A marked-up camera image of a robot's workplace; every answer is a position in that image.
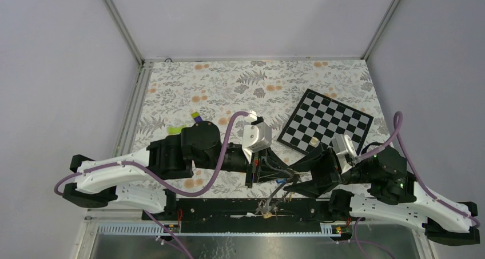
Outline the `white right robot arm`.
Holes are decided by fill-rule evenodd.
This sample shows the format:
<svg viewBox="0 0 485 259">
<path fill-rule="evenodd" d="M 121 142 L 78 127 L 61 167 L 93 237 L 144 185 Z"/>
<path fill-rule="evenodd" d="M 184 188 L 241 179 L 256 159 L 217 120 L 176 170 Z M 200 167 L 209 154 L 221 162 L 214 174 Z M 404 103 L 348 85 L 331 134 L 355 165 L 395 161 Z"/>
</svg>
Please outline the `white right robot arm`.
<svg viewBox="0 0 485 259">
<path fill-rule="evenodd" d="M 309 171 L 312 178 L 284 190 L 314 199 L 329 193 L 328 212 L 333 219 L 390 221 L 447 246 L 480 243 L 479 229 L 472 221 L 477 205 L 452 202 L 422 187 L 407 170 L 407 159 L 390 146 L 361 160 L 350 137 L 338 134 L 329 147 L 319 145 L 291 168 Z"/>
</svg>

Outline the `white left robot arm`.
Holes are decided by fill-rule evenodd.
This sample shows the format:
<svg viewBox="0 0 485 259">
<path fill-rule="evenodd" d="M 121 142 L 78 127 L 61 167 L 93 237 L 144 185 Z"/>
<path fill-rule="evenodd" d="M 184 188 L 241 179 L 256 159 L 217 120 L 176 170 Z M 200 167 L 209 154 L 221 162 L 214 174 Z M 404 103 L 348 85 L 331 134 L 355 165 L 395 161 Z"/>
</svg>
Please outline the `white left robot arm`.
<svg viewBox="0 0 485 259">
<path fill-rule="evenodd" d="M 178 134 L 126 155 L 102 161 L 74 155 L 71 174 L 54 185 L 54 192 L 82 208 L 120 204 L 169 220 L 178 207 L 169 193 L 199 197 L 210 190 L 221 171 L 244 173 L 247 187 L 292 181 L 296 174 L 271 150 L 271 139 L 271 128 L 254 113 L 234 113 L 225 134 L 215 123 L 198 119 Z M 162 185 L 166 193 L 136 186 L 147 180 Z"/>
</svg>

